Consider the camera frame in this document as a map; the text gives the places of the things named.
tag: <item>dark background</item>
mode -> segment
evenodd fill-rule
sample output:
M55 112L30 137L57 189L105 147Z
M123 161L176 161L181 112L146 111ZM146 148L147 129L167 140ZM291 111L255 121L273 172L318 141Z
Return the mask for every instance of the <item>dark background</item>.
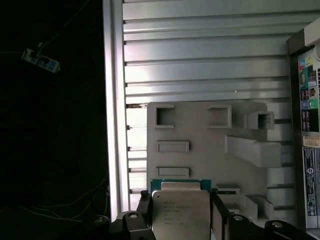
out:
M0 3L0 239L54 240L76 223L32 214L37 205L71 203L106 177L79 219L103 214L106 203L107 129L102 1ZM25 48L61 63L50 74L21 60ZM52 210L80 213L93 192Z

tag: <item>metal wall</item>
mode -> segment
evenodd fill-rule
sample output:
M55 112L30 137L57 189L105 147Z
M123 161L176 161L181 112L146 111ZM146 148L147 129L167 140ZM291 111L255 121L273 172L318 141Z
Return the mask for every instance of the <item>metal wall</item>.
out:
M107 101L107 113L117 123L108 126L116 128L113 141L118 143L114 156L109 157L116 158L120 200L126 198L129 182L134 209L140 190L146 188L146 106L167 101L266 103L275 114L275 128L269 130L268 140L284 146L284 168L268 172L268 196L291 193L294 180L286 177L293 170L286 40L320 16L320 1L111 2L115 64L110 81L115 97L114 105ZM125 168L129 169L128 179ZM286 199L274 199L279 210L293 207L292 200Z

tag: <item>screw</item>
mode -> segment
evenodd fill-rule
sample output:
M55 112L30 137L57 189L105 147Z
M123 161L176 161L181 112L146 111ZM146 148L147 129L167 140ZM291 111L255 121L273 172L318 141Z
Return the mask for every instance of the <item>screw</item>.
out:
M282 224L280 222L277 222L277 221L273 222L272 226L274 226L275 228L278 228L278 229L283 227Z
M244 218L242 216L236 215L233 217L237 221L242 221Z
M102 223L102 222L103 222L103 219L102 219L101 217L99 217L99 218L96 219L94 222L95 222L96 224Z
M132 218L132 219L136 219L138 217L138 215L135 214L135 213L132 213L132 214L129 215L129 217Z

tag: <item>white connector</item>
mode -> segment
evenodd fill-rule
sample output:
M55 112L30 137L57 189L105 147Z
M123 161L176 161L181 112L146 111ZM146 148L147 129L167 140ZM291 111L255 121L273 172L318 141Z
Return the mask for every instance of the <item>white connector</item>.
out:
M60 66L61 66L60 62L53 60L44 55L33 57L31 56L33 52L34 52L33 50L27 48L23 52L22 59L52 73L57 73L60 70Z

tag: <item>square hole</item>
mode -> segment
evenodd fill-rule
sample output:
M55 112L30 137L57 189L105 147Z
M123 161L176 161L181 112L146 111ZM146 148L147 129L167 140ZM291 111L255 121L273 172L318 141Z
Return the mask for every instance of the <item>square hole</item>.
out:
M175 123L174 108L156 108L156 125L157 126L173 126Z
M270 114L258 114L258 129L273 129L272 117Z
M231 106L211 106L208 125L209 128L231 128Z

